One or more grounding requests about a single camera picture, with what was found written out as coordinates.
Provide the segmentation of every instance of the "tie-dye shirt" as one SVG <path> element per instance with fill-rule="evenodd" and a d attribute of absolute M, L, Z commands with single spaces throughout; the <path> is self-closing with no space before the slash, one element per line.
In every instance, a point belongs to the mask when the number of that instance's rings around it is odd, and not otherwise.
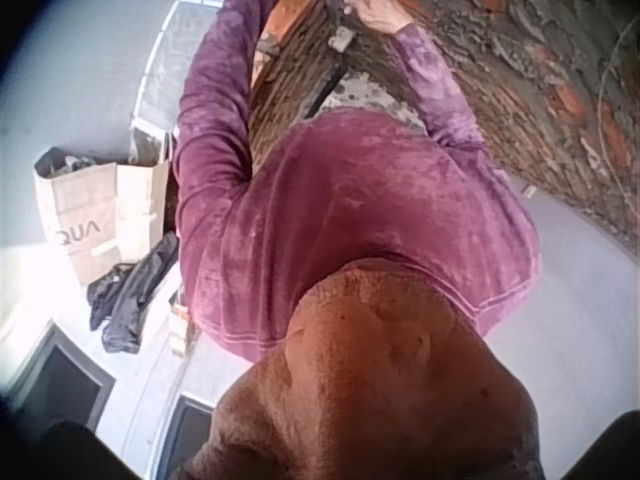
<path fill-rule="evenodd" d="M 486 334 L 539 276 L 538 238 L 437 47 L 413 24 L 391 40 L 428 135 L 382 112 L 332 111 L 293 126 L 252 177 L 252 62 L 275 3 L 227 0 L 185 82 L 175 169 L 192 318 L 257 361 L 313 285 L 383 258 Z"/>

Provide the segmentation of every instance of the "hand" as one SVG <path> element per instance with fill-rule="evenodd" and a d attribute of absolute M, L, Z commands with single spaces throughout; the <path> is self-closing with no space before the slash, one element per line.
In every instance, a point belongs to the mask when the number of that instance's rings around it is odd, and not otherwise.
<path fill-rule="evenodd" d="M 345 0 L 344 3 L 345 14 L 355 10 L 362 23 L 380 33 L 395 35 L 413 23 L 413 18 L 398 0 Z"/>

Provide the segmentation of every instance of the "dark window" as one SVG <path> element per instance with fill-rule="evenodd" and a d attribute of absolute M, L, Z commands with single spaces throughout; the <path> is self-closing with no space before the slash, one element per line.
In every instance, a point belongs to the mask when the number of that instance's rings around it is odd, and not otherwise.
<path fill-rule="evenodd" d="M 178 399 L 162 447 L 157 480 L 165 480 L 209 439 L 213 409 L 185 396 Z"/>
<path fill-rule="evenodd" d="M 53 326 L 9 397 L 19 428 L 35 440 L 60 420 L 95 431 L 113 384 L 113 377 Z"/>

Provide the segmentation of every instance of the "person's left arm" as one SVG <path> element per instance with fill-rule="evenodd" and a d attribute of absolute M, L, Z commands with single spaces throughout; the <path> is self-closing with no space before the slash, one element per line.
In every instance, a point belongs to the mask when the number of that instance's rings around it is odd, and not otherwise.
<path fill-rule="evenodd" d="M 251 180 L 249 94 L 260 34 L 278 0 L 226 0 L 193 58 L 180 100 L 175 174 L 187 297 L 205 237 Z"/>

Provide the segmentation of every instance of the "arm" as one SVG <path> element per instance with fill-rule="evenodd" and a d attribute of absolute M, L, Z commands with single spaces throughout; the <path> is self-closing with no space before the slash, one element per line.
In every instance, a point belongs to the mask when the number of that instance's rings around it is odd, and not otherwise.
<path fill-rule="evenodd" d="M 249 91 L 255 49 L 277 0 L 227 0 L 193 58 L 180 100 L 177 224 L 189 241 L 215 202 L 251 179 Z"/>
<path fill-rule="evenodd" d="M 443 147 L 484 146 L 475 115 L 427 33 L 414 23 L 404 26 L 393 37 L 392 54 L 429 136 Z"/>

